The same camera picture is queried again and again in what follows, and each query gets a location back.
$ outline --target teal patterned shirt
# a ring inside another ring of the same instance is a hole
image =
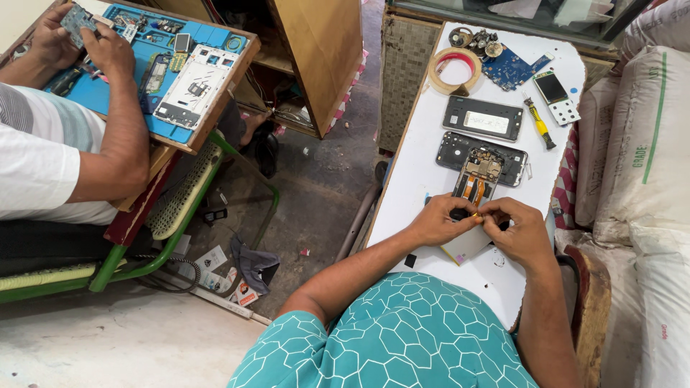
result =
[[[430,275],[385,275],[331,335],[306,311],[260,335],[228,388],[537,387],[511,336],[475,294]]]

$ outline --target screwdriver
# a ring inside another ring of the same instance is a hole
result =
[[[534,103],[532,102],[532,99],[530,97],[527,97],[527,93],[522,91],[522,95],[524,95],[524,104],[529,107],[529,112],[532,114],[532,117],[534,117],[534,124],[537,125],[537,130],[539,131],[539,134],[542,136],[542,139],[544,139],[544,143],[546,143],[546,149],[550,150],[553,147],[556,147],[556,145],[551,141],[551,136],[549,135],[549,130],[546,129],[546,124],[542,121],[542,119],[539,117],[539,113],[537,113],[537,108],[534,107]]]
[[[65,97],[72,90],[72,87],[75,85],[78,78],[81,77],[81,74],[79,68],[67,70],[65,74],[60,76],[60,78],[51,85],[50,92],[54,95]]]

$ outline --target yellow screwdriver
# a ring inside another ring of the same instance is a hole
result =
[[[534,124],[537,124],[537,130],[542,136],[542,139],[544,139],[544,143],[546,143],[546,149],[550,150],[553,147],[556,147],[556,145],[551,141],[549,130],[546,129],[546,124],[544,124],[542,119],[539,117],[539,113],[537,113],[537,108],[534,107],[532,99],[527,97],[527,93],[525,93],[524,90],[522,91],[522,95],[524,95],[525,98],[524,104],[529,107],[529,112],[532,114],[532,117],[534,117]]]

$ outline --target white table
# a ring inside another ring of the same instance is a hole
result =
[[[466,25],[444,24],[435,52],[450,47],[448,35],[452,29],[460,26]],[[466,27],[473,32],[479,30],[476,26]],[[489,28],[486,30],[498,33],[499,41],[530,64],[544,53],[551,53],[555,57],[554,60],[538,73],[554,70],[571,99],[579,104],[587,75],[577,50],[570,43]],[[444,79],[444,81],[457,83],[462,79]],[[379,201],[367,246],[376,244],[409,225],[422,210],[424,198],[427,195],[448,193],[455,187],[459,173],[441,167],[435,162],[441,138],[446,131],[441,127],[441,123],[448,104],[448,96],[437,92],[434,88],[426,87],[427,83],[428,80],[425,78],[406,132],[403,134],[401,146],[395,156],[382,199]],[[556,148],[546,150],[534,121],[523,104],[523,90],[534,101],[535,107],[549,129],[551,138],[557,145]],[[565,128],[556,124],[531,80],[518,86],[517,90],[504,92],[482,75],[476,85],[470,89],[469,97],[525,108],[526,117],[522,120],[522,130],[515,143],[481,135],[471,136],[505,144],[528,153],[528,163],[531,164],[533,177],[528,179],[527,174],[523,174],[522,183],[517,187],[499,184],[493,199],[515,198],[538,208],[546,217],[551,208],[551,194],[558,179],[560,162],[572,124]],[[525,286],[524,270],[520,265],[506,258],[493,245],[483,248],[474,258],[465,260],[461,266],[455,265],[441,248],[424,247],[414,251],[413,254],[417,256],[413,269],[400,262],[391,272],[423,272],[464,287],[483,299],[506,329],[513,326],[522,306]]]

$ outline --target phone screen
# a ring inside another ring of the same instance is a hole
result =
[[[565,92],[565,89],[563,89],[563,86],[560,84],[555,74],[535,78],[534,82],[536,82],[539,89],[542,90],[548,104],[568,98],[568,93]]]

